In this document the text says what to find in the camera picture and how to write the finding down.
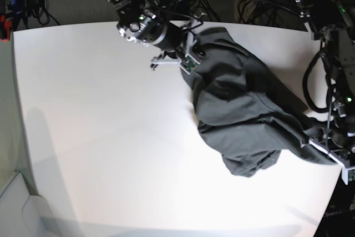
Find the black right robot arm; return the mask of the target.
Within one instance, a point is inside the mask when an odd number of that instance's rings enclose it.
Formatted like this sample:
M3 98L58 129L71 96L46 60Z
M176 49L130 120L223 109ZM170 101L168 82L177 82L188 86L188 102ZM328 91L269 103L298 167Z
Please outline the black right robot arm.
M167 53L182 43L183 30L170 22L166 10L150 0L106 0L119 17L117 29L128 42L148 44Z

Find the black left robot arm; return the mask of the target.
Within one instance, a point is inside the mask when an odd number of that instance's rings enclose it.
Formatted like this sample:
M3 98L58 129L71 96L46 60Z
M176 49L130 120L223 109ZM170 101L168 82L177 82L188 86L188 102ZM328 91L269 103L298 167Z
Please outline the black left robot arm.
M328 114L323 136L313 140L327 154L349 160L354 152L354 19L346 6L349 0L294 1L312 39L320 42L302 80L308 106ZM326 74L324 108L314 104L308 91L308 78L319 60Z

